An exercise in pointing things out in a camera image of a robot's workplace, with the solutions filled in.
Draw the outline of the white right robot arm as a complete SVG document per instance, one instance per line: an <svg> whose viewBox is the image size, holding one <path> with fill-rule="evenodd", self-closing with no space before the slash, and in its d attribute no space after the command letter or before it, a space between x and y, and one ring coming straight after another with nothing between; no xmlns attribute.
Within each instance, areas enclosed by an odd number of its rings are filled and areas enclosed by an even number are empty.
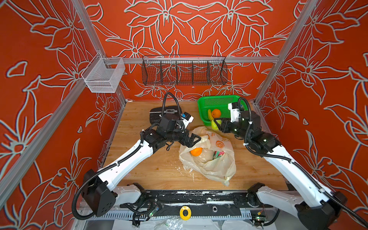
<svg viewBox="0 0 368 230"><path fill-rule="evenodd" d="M297 196L273 190L256 183L247 191L249 206L270 205L294 217L308 230L326 230L344 210L362 225L368 223L345 204L347 198L317 181L304 169L272 134L262 131L258 114L254 113L245 98L228 104L230 118L215 118L214 122L223 133L232 133L243 140L247 150L272 164L296 189Z"/></svg>

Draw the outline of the green apple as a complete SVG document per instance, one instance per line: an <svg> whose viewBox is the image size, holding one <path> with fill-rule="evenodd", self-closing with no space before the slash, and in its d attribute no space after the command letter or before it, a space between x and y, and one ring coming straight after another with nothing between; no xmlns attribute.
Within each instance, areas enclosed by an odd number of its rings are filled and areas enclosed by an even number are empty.
<svg viewBox="0 0 368 230"><path fill-rule="evenodd" d="M222 123L222 121L221 121L221 120L217 120L217 121L212 120L212 121L211 121L211 128L212 128L213 130L219 130L218 125L221 125L221 123Z"/></svg>

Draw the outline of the orange printed plastic bag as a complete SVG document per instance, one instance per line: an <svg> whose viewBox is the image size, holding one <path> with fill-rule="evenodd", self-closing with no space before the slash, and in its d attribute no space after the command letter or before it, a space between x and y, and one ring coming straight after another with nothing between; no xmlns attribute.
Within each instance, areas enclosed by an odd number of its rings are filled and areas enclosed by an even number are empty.
<svg viewBox="0 0 368 230"><path fill-rule="evenodd" d="M228 186L236 173L235 153L230 140L204 126L195 128L192 133L200 136L201 141L191 148L180 146L179 160L184 168L199 172L210 180ZM203 149L198 157L190 154L195 148ZM225 154L213 159L214 151L224 151Z"/></svg>

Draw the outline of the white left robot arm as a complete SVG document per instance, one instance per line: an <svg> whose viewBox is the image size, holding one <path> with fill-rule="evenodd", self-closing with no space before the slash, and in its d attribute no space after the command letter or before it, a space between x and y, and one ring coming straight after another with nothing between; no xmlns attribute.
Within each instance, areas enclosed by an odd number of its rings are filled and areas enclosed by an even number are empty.
<svg viewBox="0 0 368 230"><path fill-rule="evenodd" d="M191 148L201 140L200 136L190 134L187 129L193 117L189 113L183 113L180 107L177 108L177 114L165 113L165 104L166 101L163 100L159 121L142 130L139 140L132 148L106 167L96 172L89 170L84 175L83 184L71 204L71 211L76 219L86 220L107 213L118 198L114 189L120 181L159 149L165 147L169 150L175 142Z"/></svg>

